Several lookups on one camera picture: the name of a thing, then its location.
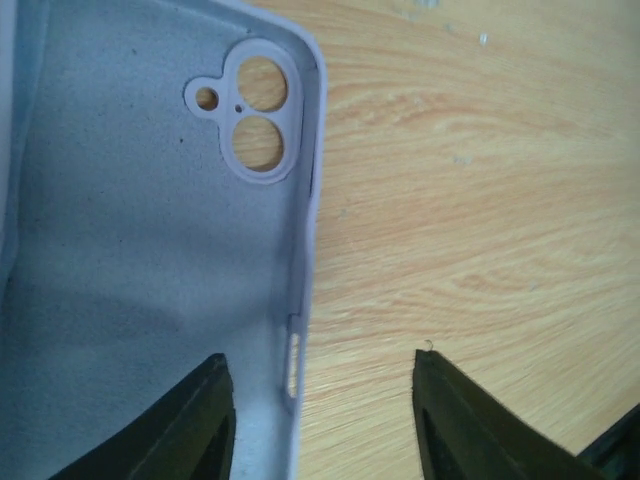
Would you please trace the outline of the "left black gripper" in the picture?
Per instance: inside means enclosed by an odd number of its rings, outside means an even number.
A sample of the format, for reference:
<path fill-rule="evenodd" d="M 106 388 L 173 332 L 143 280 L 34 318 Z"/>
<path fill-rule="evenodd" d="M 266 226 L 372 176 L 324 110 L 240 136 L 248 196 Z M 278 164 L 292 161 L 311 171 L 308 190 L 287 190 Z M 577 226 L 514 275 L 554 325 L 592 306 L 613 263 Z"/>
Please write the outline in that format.
<path fill-rule="evenodd" d="M 426 479 L 639 480 L 639 405 L 578 459 L 435 350 L 415 352 L 412 400 Z"/>

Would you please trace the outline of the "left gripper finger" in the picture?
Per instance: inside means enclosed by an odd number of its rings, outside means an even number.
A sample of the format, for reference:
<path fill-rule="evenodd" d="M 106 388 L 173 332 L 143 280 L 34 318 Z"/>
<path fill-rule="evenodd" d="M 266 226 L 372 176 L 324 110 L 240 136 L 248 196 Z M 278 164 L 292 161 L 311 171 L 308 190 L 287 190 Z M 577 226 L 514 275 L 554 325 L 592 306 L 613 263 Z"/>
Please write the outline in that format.
<path fill-rule="evenodd" d="M 226 357 L 209 356 L 55 479 L 228 479 L 236 412 Z"/>

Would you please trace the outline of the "lilac magsafe phone case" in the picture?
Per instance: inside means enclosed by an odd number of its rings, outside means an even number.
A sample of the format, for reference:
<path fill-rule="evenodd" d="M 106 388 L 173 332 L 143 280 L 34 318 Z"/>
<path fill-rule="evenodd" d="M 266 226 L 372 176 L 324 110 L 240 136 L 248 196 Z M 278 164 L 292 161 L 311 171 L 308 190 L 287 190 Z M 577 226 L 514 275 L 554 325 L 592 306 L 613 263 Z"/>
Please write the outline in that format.
<path fill-rule="evenodd" d="M 327 73 L 241 1 L 1 5 L 1 475 L 48 479 L 201 363 L 223 474 L 297 473 Z"/>

